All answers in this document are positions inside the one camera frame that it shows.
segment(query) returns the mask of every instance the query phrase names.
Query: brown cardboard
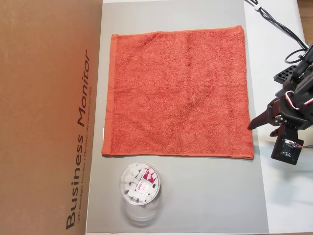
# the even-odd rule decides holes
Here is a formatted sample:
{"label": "brown cardboard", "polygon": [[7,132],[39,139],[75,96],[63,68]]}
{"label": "brown cardboard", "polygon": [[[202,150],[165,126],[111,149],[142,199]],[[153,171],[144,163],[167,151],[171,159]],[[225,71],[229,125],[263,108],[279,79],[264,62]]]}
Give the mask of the brown cardboard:
{"label": "brown cardboard", "polygon": [[85,233],[101,11],[1,1],[0,234]]}

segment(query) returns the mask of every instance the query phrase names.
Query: black cable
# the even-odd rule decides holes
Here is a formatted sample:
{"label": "black cable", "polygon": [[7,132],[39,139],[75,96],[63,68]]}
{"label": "black cable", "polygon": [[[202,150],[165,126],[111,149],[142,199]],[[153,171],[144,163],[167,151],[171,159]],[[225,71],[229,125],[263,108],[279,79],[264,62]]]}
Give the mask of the black cable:
{"label": "black cable", "polygon": [[[250,1],[250,3],[253,3],[254,5],[259,4],[258,0],[246,0],[246,1]],[[296,40],[299,45],[302,47],[302,49],[296,50],[294,52],[292,52],[291,54],[289,54],[286,58],[285,58],[285,62],[288,64],[293,64],[293,63],[297,63],[300,62],[301,60],[303,60],[303,57],[300,57],[300,59],[295,60],[295,61],[288,61],[288,59],[295,53],[300,52],[300,51],[307,51],[308,47],[305,43],[303,43],[303,41],[294,33],[292,32],[289,28],[287,28],[286,26],[284,26],[283,24],[279,23],[278,21],[276,21],[274,19],[273,16],[270,15],[270,13],[265,10],[263,7],[260,7],[260,9],[258,10],[259,13],[261,14],[261,16],[269,21],[270,23],[272,23],[273,25],[277,26],[278,28],[280,28],[281,30],[283,30],[284,32],[286,32],[290,37],[292,37],[294,40]]]}
{"label": "black cable", "polygon": [[288,61],[288,59],[289,59],[292,55],[294,55],[294,54],[296,54],[297,52],[300,52],[300,51],[306,51],[306,50],[305,50],[305,49],[299,49],[299,50],[295,50],[294,52],[290,53],[290,54],[285,58],[285,63],[287,63],[287,64],[294,64],[294,63],[297,63],[297,62],[300,62],[301,60],[303,60],[303,58],[301,57],[301,58],[298,59],[298,60]]}
{"label": "black cable", "polygon": [[260,12],[261,16],[262,16],[264,19],[266,19],[267,21],[269,21],[269,22],[271,22],[271,23],[273,23],[273,24],[276,24],[279,28],[281,28],[282,30],[284,30],[289,36],[291,36],[292,38],[294,38],[294,39],[300,44],[300,46],[301,46],[303,49],[305,49],[305,50],[308,49],[308,47],[301,41],[301,39],[300,39],[297,35],[295,35],[294,32],[292,32],[290,29],[288,29],[288,28],[287,28],[286,26],[284,26],[283,24],[281,24],[281,23],[279,23],[278,21],[276,21],[264,8],[260,7],[259,12]]}

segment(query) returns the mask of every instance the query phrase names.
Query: white surface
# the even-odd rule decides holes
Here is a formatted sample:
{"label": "white surface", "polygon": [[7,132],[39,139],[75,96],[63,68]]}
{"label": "white surface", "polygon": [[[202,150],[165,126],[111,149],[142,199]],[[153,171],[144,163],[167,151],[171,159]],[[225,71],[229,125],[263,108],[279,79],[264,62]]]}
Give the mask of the white surface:
{"label": "white surface", "polygon": [[[139,0],[103,0],[107,2]],[[279,22],[290,28],[302,40],[303,31],[296,0],[259,0]],[[281,85],[273,77],[288,67],[285,57],[299,45],[285,33],[265,21],[245,2],[246,27],[250,54],[256,114],[262,113]],[[275,139],[269,137],[275,128],[258,128],[265,198],[270,233],[313,231],[313,152],[303,150],[298,164],[292,166],[270,158]],[[305,145],[313,144],[310,128],[299,133]]]}
{"label": "white surface", "polygon": [[139,184],[139,180],[137,178],[134,178],[133,182],[138,185]]}
{"label": "white surface", "polygon": [[[107,233],[86,233],[86,235],[112,235]],[[148,234],[148,233],[123,233],[123,234],[114,234],[114,235],[199,235],[198,234],[178,234],[178,233],[168,233],[168,234]],[[245,235],[245,234],[208,234],[208,235]]]}

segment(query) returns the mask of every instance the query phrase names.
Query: clear plastic container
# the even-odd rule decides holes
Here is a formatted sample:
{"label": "clear plastic container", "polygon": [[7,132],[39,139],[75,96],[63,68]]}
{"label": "clear plastic container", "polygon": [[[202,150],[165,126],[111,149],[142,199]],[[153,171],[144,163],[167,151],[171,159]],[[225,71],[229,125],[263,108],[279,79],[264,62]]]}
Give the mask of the clear plastic container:
{"label": "clear plastic container", "polygon": [[[161,187],[161,178],[158,171],[148,163],[134,163],[129,165],[122,173],[120,189],[124,199],[133,205],[145,205],[156,198]],[[136,191],[133,197],[130,190]]]}

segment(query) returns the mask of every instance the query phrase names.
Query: orange towel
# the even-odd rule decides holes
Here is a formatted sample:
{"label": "orange towel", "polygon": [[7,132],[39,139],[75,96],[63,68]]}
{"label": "orange towel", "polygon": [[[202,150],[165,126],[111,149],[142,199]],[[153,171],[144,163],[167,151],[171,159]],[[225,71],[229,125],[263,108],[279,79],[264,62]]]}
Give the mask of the orange towel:
{"label": "orange towel", "polygon": [[102,154],[253,159],[241,26],[112,35]]}

